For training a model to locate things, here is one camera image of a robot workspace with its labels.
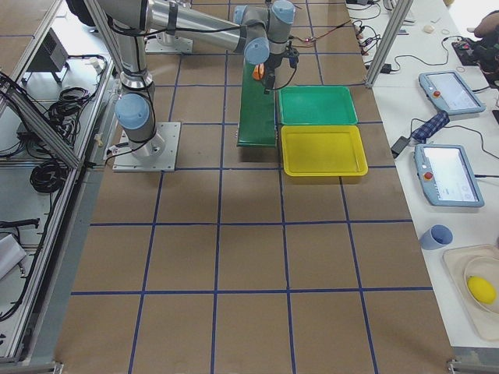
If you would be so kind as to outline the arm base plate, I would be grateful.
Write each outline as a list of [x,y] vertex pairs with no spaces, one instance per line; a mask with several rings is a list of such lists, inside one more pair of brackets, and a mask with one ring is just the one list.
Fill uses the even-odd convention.
[[173,172],[181,131],[180,122],[157,122],[156,135],[132,152],[126,145],[112,159],[114,172]]
[[193,51],[193,41],[163,32],[148,37],[145,50],[149,55],[190,55]]

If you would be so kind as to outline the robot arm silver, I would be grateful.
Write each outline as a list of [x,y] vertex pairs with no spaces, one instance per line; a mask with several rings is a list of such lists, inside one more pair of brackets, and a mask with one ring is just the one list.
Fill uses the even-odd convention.
[[179,1],[70,1],[121,65],[122,97],[143,97],[156,122],[183,122],[179,163],[195,145],[241,146],[237,161],[274,162],[278,66],[296,62],[289,39],[296,14],[270,5]]

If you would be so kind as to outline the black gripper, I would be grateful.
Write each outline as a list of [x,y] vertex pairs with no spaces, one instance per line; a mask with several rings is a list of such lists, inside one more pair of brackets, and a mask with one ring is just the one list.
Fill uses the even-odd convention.
[[274,90],[275,70],[281,65],[284,59],[292,69],[296,69],[299,64],[299,52],[292,46],[291,42],[278,44],[277,51],[271,50],[268,60],[264,63],[265,76],[263,78],[264,94],[269,94]]

